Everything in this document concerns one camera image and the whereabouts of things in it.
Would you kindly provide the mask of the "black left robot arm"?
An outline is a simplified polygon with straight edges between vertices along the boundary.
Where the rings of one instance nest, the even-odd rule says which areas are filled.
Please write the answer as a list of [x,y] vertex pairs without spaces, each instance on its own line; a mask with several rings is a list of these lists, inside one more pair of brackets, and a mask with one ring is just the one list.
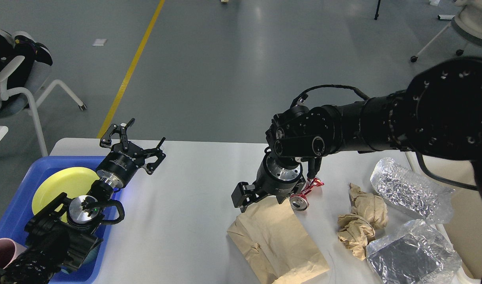
[[96,236],[97,229],[124,220],[124,207],[113,194],[125,188],[139,169],[152,175],[166,158],[161,148],[165,137],[149,149],[129,141],[126,131],[134,121],[113,124],[101,137],[100,147],[109,153],[95,169],[97,179],[87,193],[70,198],[61,192],[28,221],[27,247],[0,267],[0,284],[48,284],[62,268],[77,271],[103,241]]

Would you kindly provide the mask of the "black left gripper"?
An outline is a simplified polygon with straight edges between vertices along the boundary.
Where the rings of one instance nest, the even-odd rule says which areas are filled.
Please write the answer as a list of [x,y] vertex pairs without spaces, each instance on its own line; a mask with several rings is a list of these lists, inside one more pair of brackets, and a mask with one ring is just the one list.
[[[142,149],[129,141],[126,131],[134,122],[135,118],[131,118],[124,125],[111,124],[100,138],[100,147],[109,148],[110,151],[95,172],[100,179],[111,180],[113,188],[125,188],[140,167],[151,176],[166,158],[162,149],[166,137],[162,137],[157,146],[150,149]],[[113,135],[118,135],[120,142],[112,146]],[[156,160],[147,163],[146,160],[152,157],[156,157]]]

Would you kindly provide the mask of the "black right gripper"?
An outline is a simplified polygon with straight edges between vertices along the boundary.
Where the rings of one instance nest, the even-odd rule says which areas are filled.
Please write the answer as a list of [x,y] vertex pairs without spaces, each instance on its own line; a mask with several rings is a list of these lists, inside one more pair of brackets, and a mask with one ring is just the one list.
[[285,168],[277,163],[275,155],[266,153],[255,182],[251,185],[239,182],[236,185],[231,194],[234,207],[244,213],[248,206],[267,196],[275,196],[277,203],[282,204],[290,194],[300,193],[304,187],[302,170],[301,164]]

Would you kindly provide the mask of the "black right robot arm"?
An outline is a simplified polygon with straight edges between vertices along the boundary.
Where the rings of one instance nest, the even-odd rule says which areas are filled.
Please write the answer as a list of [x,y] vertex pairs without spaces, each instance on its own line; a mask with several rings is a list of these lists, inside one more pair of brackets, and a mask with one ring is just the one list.
[[479,192],[482,199],[481,57],[439,63],[415,76],[405,90],[383,97],[332,84],[331,88],[352,90],[361,100],[343,106],[304,106],[310,91],[325,87],[302,91],[285,112],[274,115],[256,180],[236,185],[231,195],[234,207],[245,212],[267,196],[281,204],[302,190],[302,162],[308,163],[306,178],[313,179],[322,158],[340,151],[413,151],[426,175],[454,186],[456,181],[431,173],[423,156],[470,161],[476,185],[463,188]]

